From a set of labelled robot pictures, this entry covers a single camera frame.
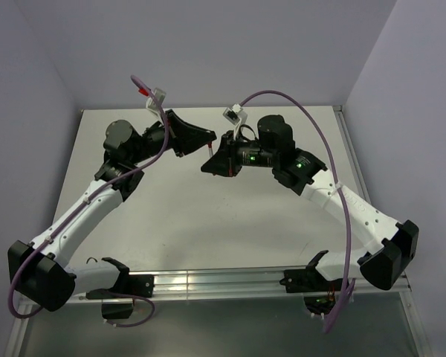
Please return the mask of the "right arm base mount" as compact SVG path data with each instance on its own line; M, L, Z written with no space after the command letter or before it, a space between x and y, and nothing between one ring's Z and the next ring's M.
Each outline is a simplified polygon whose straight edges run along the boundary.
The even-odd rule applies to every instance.
M331 312L336 304L335 293L341 291L342 283L342 278L326 280L315 268L285 270L279 281L288 294L320 292L320 295L304 297L307 310L315 315L327 315Z

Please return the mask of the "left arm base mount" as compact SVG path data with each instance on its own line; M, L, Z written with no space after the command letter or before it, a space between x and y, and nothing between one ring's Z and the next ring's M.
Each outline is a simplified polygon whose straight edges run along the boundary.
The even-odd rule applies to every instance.
M130 274L121 287L98 289L86 292L87 300L130 299L128 303L101 303L101 315L106 323L117 327L135 327L144 324L155 314L155 304L150 300L155 287L155 276L152 274ZM138 301L149 305L147 316L133 323L126 322L131 318Z

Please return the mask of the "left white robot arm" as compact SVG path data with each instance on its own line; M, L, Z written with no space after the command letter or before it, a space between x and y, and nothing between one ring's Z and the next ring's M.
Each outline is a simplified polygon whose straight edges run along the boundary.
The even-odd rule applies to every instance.
M110 123L103 142L103 164L84 194L29 243L18 240L8 249L10 312L22 317L13 305L14 292L49 312L81 293L102 290L113 297L125 295L130 287L129 267L104 257L72 269L72 256L100 222L133 194L144 175L139 164L148 167L169 149L183 157L215 139L214 131L183 121L171 109L143 133L127 120Z

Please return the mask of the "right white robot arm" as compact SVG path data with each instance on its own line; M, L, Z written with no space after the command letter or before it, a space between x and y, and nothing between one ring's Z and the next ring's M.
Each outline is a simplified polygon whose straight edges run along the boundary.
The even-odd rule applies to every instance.
M279 184L309 200L341 224L362 248L344 254L321 251L307 266L310 287L321 290L347 272L375 288L393 287L416 254L419 228L410 220L399 222L371 206L333 177L333 172L312 153L297 148L293 129L281 115L266 115L257 123L258 138L221 137L216 153L201 166L214 176L233 178L243 167L267 167Z

